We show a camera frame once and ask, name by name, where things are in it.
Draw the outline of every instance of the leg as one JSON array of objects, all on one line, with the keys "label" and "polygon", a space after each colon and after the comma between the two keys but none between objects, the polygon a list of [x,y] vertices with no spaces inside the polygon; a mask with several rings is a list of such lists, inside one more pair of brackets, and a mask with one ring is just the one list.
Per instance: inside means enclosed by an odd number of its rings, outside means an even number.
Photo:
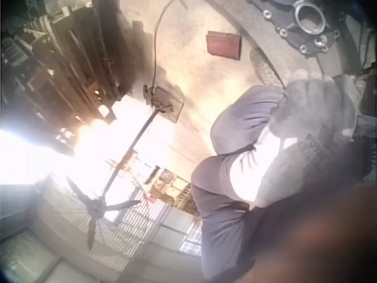
[{"label": "leg", "polygon": [[283,92],[282,88],[274,86],[252,87],[226,108],[211,129],[216,153],[229,154],[252,147]]},{"label": "leg", "polygon": [[204,276],[210,279],[237,266],[239,255],[247,242],[245,230],[253,228],[243,221],[249,207],[195,185],[191,189],[203,218],[201,263]]}]

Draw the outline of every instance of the work glove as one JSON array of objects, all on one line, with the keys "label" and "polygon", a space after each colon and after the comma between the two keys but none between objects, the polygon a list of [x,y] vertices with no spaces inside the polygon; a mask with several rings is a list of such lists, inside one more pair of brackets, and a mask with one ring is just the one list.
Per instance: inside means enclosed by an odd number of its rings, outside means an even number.
[{"label": "work glove", "polygon": [[[266,207],[323,179],[342,163],[356,118],[347,91],[331,77],[295,72],[254,150],[233,163],[234,190],[242,199]],[[249,190],[242,190],[245,185]]]}]

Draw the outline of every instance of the bolt hole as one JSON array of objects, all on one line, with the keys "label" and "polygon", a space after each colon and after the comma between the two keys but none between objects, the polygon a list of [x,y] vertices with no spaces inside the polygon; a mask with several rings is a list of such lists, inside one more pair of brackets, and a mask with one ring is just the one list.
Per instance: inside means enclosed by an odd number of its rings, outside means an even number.
[{"label": "bolt hole", "polygon": [[280,35],[282,37],[287,37],[288,36],[288,32],[285,29],[281,29],[279,33],[280,33]]},{"label": "bolt hole", "polygon": [[322,34],[320,37],[314,39],[314,43],[318,48],[324,48],[328,43],[328,38]]},{"label": "bolt hole", "polygon": [[264,10],[263,11],[263,16],[266,18],[266,19],[270,19],[272,18],[272,13],[268,10]]},{"label": "bolt hole", "polygon": [[344,22],[346,19],[346,14],[344,12],[339,13],[339,21]]},{"label": "bolt hole", "polygon": [[340,31],[334,31],[334,37],[339,38],[340,37]]},{"label": "bolt hole", "polygon": [[306,45],[301,45],[300,46],[300,51],[302,54],[306,54],[307,53],[307,46]]}]

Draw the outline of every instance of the cable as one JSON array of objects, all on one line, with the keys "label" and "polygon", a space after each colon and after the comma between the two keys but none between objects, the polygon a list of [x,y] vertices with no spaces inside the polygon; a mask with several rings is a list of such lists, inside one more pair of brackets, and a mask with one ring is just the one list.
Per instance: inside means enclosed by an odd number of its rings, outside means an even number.
[{"label": "cable", "polygon": [[174,2],[174,0],[170,0],[166,6],[164,7],[164,9],[162,10],[161,14],[160,14],[160,17],[158,18],[158,21],[156,22],[156,25],[154,27],[154,38],[153,38],[153,53],[154,53],[154,71],[153,71],[153,79],[152,79],[152,86],[151,86],[151,90],[152,90],[152,95],[154,93],[154,84],[156,82],[156,72],[157,72],[157,32],[158,32],[158,28],[160,26],[160,22],[167,10],[167,8],[169,8],[169,6]]}]

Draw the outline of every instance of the gray pants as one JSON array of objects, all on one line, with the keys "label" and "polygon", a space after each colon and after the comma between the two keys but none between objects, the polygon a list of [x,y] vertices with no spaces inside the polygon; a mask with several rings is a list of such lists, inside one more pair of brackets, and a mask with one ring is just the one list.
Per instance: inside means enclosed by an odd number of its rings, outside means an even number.
[{"label": "gray pants", "polygon": [[[214,122],[211,140],[217,154],[250,149],[268,123],[270,112],[284,90],[273,86],[252,87],[226,108]],[[360,115],[355,136],[376,138],[376,118]]]},{"label": "gray pants", "polygon": [[[249,205],[235,195],[228,165],[239,153],[253,149],[269,122],[271,111],[282,97],[283,90],[279,87],[252,87],[225,109],[211,130],[212,144],[218,155],[204,160],[192,175],[192,193],[203,218],[203,272],[206,278],[214,278],[213,282],[219,282],[216,276],[221,277],[222,271],[253,259],[294,217],[302,215],[303,208],[310,209],[324,200],[329,201],[328,188],[341,189],[352,179],[340,171],[340,181],[345,184],[339,184],[339,179],[330,175],[331,178],[325,180],[326,186],[314,184],[316,190],[307,190],[315,192],[315,196],[298,194],[251,211]],[[359,119],[356,134],[373,136],[373,121],[375,119],[370,117]]]}]

